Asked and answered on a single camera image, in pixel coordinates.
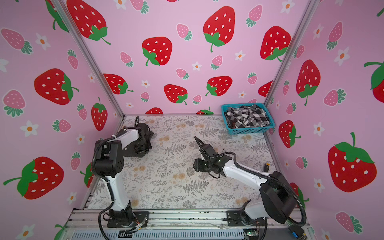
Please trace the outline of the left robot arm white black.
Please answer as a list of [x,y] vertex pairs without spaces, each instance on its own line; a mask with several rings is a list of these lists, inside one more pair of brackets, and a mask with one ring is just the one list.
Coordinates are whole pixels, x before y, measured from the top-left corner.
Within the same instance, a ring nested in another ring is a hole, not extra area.
[[134,221],[135,214],[131,201],[123,190],[120,173],[124,168],[125,157],[142,158],[149,152],[153,135],[147,124],[138,123],[133,127],[124,127],[108,139],[96,142],[91,170],[104,181],[112,201],[110,206],[100,212],[100,218],[107,214],[110,220],[129,223]]

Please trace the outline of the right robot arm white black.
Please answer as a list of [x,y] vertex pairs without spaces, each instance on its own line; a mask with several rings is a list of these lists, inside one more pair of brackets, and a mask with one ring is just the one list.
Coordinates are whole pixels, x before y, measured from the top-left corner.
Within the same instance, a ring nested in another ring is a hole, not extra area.
[[272,174],[255,171],[228,156],[195,159],[193,168],[196,172],[215,172],[233,178],[260,192],[261,202],[246,201],[235,216],[228,218],[229,221],[252,226],[257,219],[271,218],[284,224],[298,203],[295,192],[277,171]]

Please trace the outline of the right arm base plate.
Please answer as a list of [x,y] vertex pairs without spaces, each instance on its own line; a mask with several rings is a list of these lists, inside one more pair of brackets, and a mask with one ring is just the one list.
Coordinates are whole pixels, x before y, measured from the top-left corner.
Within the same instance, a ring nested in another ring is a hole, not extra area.
[[266,225],[264,218],[253,220],[240,210],[227,211],[223,221],[227,222],[229,227],[264,227]]

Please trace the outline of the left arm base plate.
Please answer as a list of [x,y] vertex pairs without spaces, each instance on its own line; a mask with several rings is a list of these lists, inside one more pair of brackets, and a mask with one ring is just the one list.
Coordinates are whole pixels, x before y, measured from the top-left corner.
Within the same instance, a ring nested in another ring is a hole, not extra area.
[[107,223],[108,228],[134,228],[140,225],[139,228],[146,228],[149,220],[150,212],[138,211],[133,212],[133,215],[121,214],[118,217],[110,217]]

